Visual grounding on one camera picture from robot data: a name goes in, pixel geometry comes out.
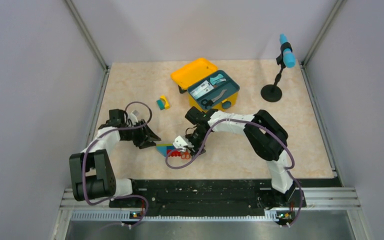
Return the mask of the orange handled scissors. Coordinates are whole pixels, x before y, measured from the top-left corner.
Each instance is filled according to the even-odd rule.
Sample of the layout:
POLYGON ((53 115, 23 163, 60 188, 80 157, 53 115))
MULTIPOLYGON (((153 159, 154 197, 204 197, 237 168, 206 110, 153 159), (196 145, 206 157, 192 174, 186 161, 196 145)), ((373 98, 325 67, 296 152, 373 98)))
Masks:
POLYGON ((191 154, 188 151, 184 151, 180 153, 180 158, 182 160, 189 160, 191 158, 191 154))

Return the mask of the black handled scissors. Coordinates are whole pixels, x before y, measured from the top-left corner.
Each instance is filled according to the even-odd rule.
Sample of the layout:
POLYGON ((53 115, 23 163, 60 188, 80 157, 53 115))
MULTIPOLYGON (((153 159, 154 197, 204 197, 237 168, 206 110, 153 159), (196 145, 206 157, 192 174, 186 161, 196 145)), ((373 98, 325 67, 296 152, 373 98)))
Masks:
POLYGON ((215 103, 216 101, 218 101, 220 98, 222 98, 223 95, 224 95, 226 92, 227 92, 227 89, 223 89, 223 90, 221 90, 221 92, 220 92, 217 96, 215 96, 215 97, 213 97, 213 98, 211 98, 211 99, 203 99, 203 100, 201 100, 201 105, 202 105, 205 109, 208 109, 208 108, 212 107, 212 106, 214 105, 214 103, 215 103))

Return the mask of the white blue wipe sachets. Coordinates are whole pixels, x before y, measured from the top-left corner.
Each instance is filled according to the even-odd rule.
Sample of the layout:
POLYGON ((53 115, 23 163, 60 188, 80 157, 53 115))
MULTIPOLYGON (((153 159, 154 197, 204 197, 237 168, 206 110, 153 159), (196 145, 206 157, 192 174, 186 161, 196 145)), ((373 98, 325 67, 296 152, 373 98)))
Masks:
POLYGON ((214 86, 211 85, 207 80, 202 82, 199 86, 194 88, 191 92, 190 95, 194 99, 199 99, 200 97, 204 96, 208 92, 212 91, 214 89, 214 86))

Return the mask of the yellow plastic medicine box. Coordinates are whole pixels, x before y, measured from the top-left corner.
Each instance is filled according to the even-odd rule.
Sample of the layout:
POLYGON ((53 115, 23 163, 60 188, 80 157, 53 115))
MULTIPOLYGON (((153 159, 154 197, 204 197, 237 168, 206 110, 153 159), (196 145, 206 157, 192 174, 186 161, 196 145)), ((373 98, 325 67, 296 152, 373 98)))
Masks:
POLYGON ((224 71, 205 58, 187 63, 170 74, 181 94, 187 93, 189 105, 200 111, 227 110, 233 107, 240 86, 224 71))

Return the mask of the teal divided tray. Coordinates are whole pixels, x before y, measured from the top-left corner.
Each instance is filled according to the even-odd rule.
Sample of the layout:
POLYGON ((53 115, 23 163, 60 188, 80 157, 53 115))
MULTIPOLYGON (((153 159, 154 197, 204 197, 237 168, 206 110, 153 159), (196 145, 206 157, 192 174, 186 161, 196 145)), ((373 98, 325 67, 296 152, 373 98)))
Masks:
POLYGON ((206 112, 210 109, 227 110, 236 104, 239 90, 240 90, 240 86, 225 71, 217 70, 214 73, 210 74, 209 76, 206 76, 202 80, 193 84, 192 86, 190 86, 187 89, 189 106, 190 107, 196 107, 200 111, 204 111, 204 112, 206 112), (195 89, 197 86, 199 86, 204 81, 208 81, 210 83, 210 78, 215 77, 218 74, 222 74, 224 76, 224 78, 226 79, 226 81, 218 84, 217 87, 214 87, 213 90, 211 90, 210 92, 208 92, 207 94, 203 95, 202 97, 200 97, 198 99, 195 99, 191 96, 190 92, 193 89, 195 89), (213 106, 211 106, 208 109, 205 109, 205 107, 201 105, 201 100, 212 99, 212 98, 216 97, 221 92, 221 90, 223 90, 223 89, 227 89, 227 92, 223 95, 222 98, 217 100, 213 106))

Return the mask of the light blue plaster strip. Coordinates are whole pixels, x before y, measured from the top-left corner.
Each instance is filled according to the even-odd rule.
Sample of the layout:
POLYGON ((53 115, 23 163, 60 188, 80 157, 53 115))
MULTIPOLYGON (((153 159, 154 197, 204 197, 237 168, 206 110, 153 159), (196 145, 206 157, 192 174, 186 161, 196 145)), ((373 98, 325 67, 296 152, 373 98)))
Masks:
POLYGON ((216 88, 217 85, 226 82, 227 80, 225 78, 220 78, 216 80, 211 80, 210 83, 216 88))

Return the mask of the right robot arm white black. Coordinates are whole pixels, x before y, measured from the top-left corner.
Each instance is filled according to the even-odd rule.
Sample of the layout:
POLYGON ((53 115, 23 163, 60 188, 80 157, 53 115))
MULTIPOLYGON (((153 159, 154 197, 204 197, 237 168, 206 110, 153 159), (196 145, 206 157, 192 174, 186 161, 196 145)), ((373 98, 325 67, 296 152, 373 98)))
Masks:
POLYGON ((267 162, 274 190, 273 200, 287 206, 294 198, 296 184, 288 171, 295 165, 287 149, 286 130, 266 111, 255 114, 227 113, 218 109, 207 112, 192 107, 185 118, 195 126, 192 133, 175 138, 173 144, 193 157, 204 153, 204 144, 211 132, 225 132, 245 136, 261 159, 267 162))

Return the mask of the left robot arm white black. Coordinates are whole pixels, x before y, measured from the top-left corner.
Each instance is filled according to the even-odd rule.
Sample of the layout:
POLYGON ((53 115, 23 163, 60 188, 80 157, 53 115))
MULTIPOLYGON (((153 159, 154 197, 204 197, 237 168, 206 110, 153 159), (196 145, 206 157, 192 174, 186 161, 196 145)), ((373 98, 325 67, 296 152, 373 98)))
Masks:
POLYGON ((145 149, 156 146, 160 140, 145 120, 137 118, 136 111, 111 109, 109 119, 98 128, 87 148, 69 157, 73 197, 77 201, 121 197, 127 206, 136 206, 141 194, 133 188, 131 179, 116 178, 110 153, 120 141, 145 149))

